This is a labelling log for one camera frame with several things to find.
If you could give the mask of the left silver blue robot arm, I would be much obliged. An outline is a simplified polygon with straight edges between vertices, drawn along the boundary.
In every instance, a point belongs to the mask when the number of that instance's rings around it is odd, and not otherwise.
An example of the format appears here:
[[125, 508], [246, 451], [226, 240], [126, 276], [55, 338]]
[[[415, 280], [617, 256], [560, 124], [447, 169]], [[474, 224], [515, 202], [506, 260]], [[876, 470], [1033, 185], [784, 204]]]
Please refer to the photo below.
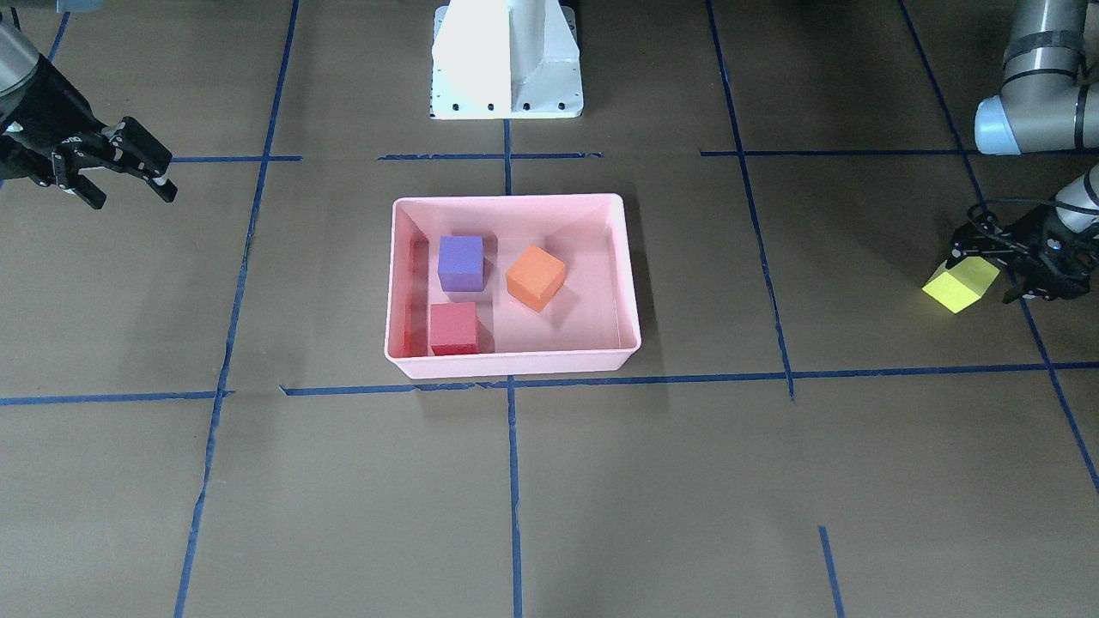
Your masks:
[[[975, 143], [985, 155], [1089, 151], [1098, 144], [1098, 93], [1088, 64], [1086, 1], [1020, 1], [1002, 55], [1002, 81], [978, 104]], [[967, 258], [1013, 271], [1004, 304], [1076, 299], [1089, 293], [1098, 233], [1096, 169], [1004, 223], [992, 200], [972, 206], [951, 235], [947, 269]]]

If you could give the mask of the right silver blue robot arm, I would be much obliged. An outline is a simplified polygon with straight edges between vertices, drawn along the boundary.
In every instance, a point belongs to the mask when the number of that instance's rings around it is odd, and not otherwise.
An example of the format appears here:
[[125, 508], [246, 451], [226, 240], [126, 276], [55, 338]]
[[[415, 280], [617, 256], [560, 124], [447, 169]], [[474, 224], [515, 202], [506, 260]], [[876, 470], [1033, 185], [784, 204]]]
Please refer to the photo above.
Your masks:
[[173, 152], [130, 115], [107, 124], [93, 106], [13, 21], [1, 27], [1, 176], [56, 186], [93, 209], [106, 192], [85, 172], [125, 173], [165, 203], [178, 194], [167, 176]]

